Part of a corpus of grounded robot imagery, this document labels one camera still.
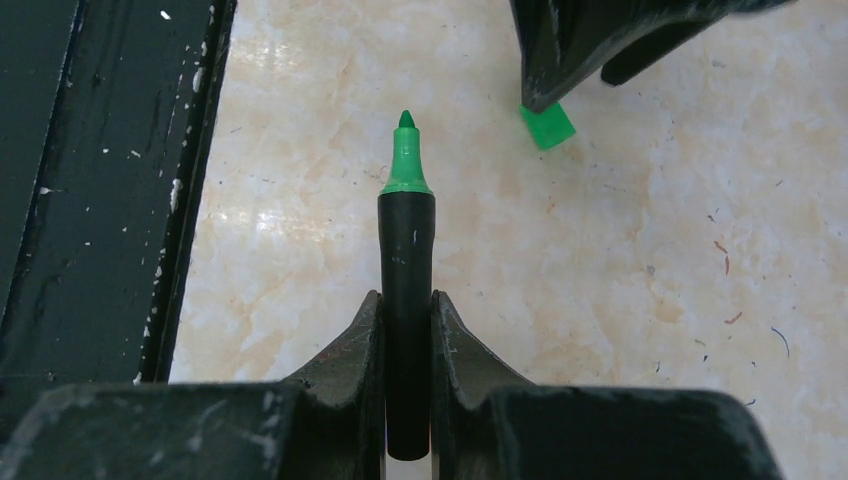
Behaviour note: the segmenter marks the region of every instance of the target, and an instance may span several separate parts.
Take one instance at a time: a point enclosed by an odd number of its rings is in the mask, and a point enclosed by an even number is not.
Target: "beige marble tabletop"
[[[172,380],[278,379],[351,321],[380,285],[376,195],[409,109],[434,287],[506,362],[727,391],[788,478],[840,477],[846,46],[845,0],[725,19],[625,86],[586,80],[562,101],[577,136],[541,153],[506,0],[242,0]]]

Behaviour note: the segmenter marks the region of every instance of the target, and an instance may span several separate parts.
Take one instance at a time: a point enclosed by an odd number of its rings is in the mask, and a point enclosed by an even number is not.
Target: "green marker collar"
[[[404,110],[395,129],[394,154],[389,180],[380,195],[394,192],[417,192],[432,195],[421,168],[421,133],[409,110]]]

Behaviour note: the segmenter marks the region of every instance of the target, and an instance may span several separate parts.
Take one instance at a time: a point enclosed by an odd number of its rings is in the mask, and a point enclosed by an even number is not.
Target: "small green square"
[[[553,104],[542,113],[536,114],[521,106],[521,116],[540,150],[553,148],[574,136],[577,131],[559,103]]]

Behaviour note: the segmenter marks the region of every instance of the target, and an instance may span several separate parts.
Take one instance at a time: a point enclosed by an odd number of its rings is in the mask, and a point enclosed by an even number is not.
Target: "marker nib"
[[[412,120],[412,115],[409,110],[404,110],[398,122],[398,128],[415,128],[415,121]]]

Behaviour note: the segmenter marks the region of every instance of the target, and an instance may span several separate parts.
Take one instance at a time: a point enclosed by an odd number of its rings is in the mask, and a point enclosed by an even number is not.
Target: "highlighter pen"
[[[420,133],[409,111],[395,130],[392,170],[377,198],[389,455],[430,450],[430,297],[436,198],[421,169]]]

